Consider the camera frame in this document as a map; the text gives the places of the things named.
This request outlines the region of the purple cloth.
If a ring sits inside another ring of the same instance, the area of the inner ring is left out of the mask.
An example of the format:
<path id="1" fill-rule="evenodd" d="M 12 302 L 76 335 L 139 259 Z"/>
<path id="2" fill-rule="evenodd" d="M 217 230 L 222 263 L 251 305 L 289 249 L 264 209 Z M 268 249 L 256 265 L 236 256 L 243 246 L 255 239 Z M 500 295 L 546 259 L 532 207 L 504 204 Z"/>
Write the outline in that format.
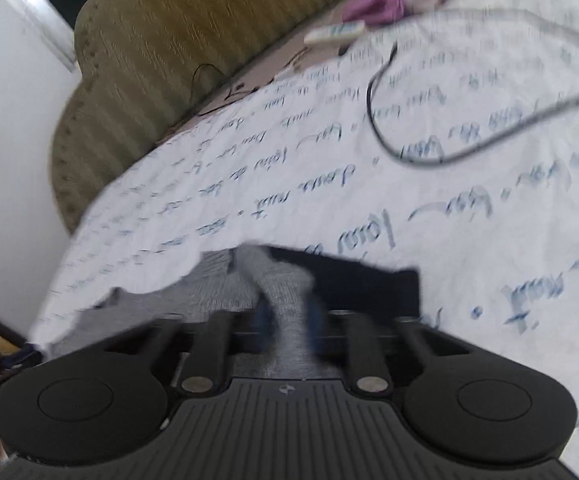
<path id="1" fill-rule="evenodd" d="M 407 0 L 349 0 L 341 10 L 341 21 L 384 26 L 396 23 L 410 13 Z"/>

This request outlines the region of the olive upholstered headboard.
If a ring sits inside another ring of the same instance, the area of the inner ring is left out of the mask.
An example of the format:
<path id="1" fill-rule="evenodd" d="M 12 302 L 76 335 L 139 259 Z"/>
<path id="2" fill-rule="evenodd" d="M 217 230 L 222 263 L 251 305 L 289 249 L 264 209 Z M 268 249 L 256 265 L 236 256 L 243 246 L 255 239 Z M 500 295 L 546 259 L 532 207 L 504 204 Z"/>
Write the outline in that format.
<path id="1" fill-rule="evenodd" d="M 65 228 L 207 96 L 338 1 L 88 0 L 74 29 L 81 81 L 50 155 Z"/>

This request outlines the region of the grey navy knit sweater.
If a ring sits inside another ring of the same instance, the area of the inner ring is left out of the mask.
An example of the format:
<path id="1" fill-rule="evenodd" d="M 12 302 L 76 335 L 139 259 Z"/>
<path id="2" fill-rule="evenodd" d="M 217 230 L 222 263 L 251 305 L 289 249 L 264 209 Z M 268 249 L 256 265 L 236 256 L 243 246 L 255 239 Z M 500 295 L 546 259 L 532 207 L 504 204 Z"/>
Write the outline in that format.
<path id="1" fill-rule="evenodd" d="M 419 272 L 387 271 L 282 247 L 244 244 L 206 252 L 189 274 L 163 289 L 147 294 L 111 289 L 81 312 L 47 353 L 56 359 L 157 318 L 199 323 L 220 310 L 273 316 L 262 328 L 263 352 L 235 356 L 236 375 L 331 378 L 335 368 L 315 355 L 326 312 L 360 312 L 384 325 L 394 318 L 416 318 Z"/>

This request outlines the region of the white script-print bed quilt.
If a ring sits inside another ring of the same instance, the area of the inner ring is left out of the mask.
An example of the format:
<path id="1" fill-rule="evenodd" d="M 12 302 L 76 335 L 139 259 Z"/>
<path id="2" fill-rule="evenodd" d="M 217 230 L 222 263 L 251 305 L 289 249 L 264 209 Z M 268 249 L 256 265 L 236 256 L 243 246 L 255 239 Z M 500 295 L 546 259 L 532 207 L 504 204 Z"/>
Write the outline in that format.
<path id="1" fill-rule="evenodd" d="M 31 338 L 244 242 L 416 266 L 425 321 L 573 394 L 579 474 L 579 0 L 454 0 L 187 127 L 92 203 Z"/>

